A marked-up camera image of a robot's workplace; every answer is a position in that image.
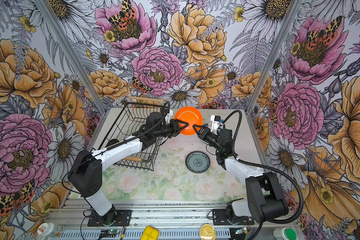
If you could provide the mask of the black wire dish rack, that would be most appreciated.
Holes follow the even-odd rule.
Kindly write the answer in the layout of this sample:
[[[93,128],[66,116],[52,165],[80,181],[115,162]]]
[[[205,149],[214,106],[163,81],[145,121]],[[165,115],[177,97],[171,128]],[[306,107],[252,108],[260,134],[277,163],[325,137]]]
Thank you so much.
[[[122,161],[126,157],[142,153],[156,143],[154,131],[164,127],[170,113],[168,101],[143,99],[128,101],[110,127],[105,139],[109,142],[111,133],[116,133],[117,143],[109,144],[94,152],[102,161],[102,171]]]

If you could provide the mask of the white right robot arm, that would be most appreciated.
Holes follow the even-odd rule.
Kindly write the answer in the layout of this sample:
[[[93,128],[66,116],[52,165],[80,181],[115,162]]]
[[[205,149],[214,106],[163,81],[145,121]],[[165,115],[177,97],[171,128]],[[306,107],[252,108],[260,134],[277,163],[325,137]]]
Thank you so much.
[[[289,213],[289,207],[274,173],[265,173],[262,167],[245,164],[234,151],[235,135],[228,129],[213,132],[207,126],[193,125],[198,137],[216,149],[218,164],[245,182],[246,199],[232,200],[227,204],[228,220],[239,222],[251,217],[257,223],[268,222]]]

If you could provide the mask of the orange plate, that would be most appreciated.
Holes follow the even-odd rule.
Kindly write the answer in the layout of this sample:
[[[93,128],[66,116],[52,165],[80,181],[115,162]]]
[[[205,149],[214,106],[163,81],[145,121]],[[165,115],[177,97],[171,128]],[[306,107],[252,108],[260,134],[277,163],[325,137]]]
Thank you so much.
[[[186,136],[194,135],[196,133],[193,128],[194,125],[203,125],[202,114],[199,110],[193,107],[183,107],[179,109],[175,114],[175,120],[180,120],[189,124],[180,132],[181,134]]]

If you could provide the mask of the teal patterned plate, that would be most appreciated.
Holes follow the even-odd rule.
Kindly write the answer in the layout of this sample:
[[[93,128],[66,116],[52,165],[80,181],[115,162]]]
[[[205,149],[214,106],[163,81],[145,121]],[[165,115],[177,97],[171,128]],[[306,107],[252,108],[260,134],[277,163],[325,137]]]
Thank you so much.
[[[211,161],[204,152],[193,151],[186,156],[185,165],[189,171],[200,174],[210,168]]]

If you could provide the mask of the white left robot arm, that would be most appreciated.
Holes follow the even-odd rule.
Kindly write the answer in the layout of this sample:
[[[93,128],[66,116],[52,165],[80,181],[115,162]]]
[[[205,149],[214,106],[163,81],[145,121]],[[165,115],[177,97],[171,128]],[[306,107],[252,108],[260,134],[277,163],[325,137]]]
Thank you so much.
[[[162,113],[153,112],[137,132],[123,141],[94,152],[80,151],[67,178],[100,217],[100,223],[110,226],[116,221],[117,213],[102,190],[103,172],[126,157],[149,148],[158,138],[176,137],[189,125],[174,119],[166,122]]]

